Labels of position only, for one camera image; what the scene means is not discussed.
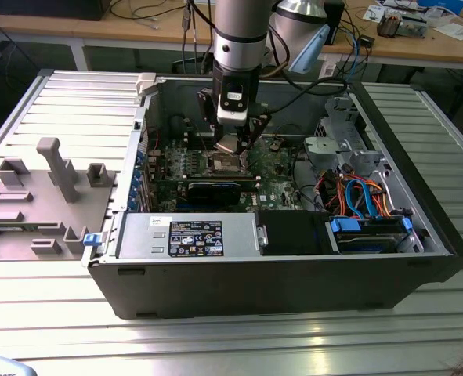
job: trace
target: computer case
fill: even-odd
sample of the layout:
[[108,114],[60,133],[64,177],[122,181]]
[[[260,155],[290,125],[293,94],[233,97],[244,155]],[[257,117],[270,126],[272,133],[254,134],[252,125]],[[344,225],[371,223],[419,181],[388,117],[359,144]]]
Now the computer case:
[[0,0],[0,14],[99,21],[110,0]]

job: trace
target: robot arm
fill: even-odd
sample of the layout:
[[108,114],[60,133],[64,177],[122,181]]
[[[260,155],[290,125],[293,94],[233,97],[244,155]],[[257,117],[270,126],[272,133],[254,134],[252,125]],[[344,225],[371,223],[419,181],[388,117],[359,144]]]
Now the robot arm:
[[[261,105],[255,101],[270,24],[275,25],[278,35],[296,50],[293,61],[301,62],[306,68],[307,60],[316,61],[327,37],[327,33],[320,33],[325,30],[327,18],[323,2],[217,0],[212,89],[202,90],[198,98],[219,149],[241,154],[267,126],[269,116],[261,113]],[[319,34],[325,38],[316,41]],[[227,134],[232,129],[237,137]]]

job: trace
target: warning label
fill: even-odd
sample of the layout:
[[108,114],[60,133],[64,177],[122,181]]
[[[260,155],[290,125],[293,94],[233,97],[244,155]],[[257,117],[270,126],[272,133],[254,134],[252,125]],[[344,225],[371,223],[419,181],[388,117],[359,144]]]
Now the warning label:
[[221,221],[170,222],[171,257],[224,256]]

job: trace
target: motherboard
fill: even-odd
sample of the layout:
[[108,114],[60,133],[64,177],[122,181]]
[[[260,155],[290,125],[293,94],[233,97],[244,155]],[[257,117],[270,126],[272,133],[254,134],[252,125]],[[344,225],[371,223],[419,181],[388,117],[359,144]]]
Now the motherboard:
[[300,210],[291,179],[295,147],[261,138],[242,156],[207,146],[206,140],[173,139],[148,152],[150,210],[154,212],[255,212]]

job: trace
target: blue cable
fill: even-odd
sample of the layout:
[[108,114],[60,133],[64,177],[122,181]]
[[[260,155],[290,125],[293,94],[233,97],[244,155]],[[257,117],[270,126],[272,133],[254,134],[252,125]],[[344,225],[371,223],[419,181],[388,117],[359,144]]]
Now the blue cable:
[[365,184],[364,181],[359,179],[350,180],[349,183],[346,185],[346,203],[348,205],[348,208],[351,209],[351,211],[354,212],[356,215],[358,215],[360,219],[365,219],[364,215],[360,211],[358,211],[358,209],[355,208],[351,202],[351,187],[354,186],[355,183],[359,183],[364,189],[365,204],[367,205],[367,210],[369,211],[369,214],[372,217],[379,217],[378,211],[372,204],[371,192],[369,190],[369,187],[367,186],[367,184]]
[[346,29],[340,29],[340,30],[343,30],[345,33],[349,34],[349,36],[351,37],[351,39],[353,40],[353,51],[355,53],[355,60],[353,61],[353,65],[351,66],[351,70],[349,71],[349,76],[348,76],[348,80],[351,78],[351,76],[353,76],[353,74],[355,73],[355,68],[356,68],[356,62],[358,60],[358,50],[359,50],[359,47],[358,47],[358,43],[356,43],[356,38],[355,38],[355,35],[353,35],[351,32],[349,32],[348,30]]

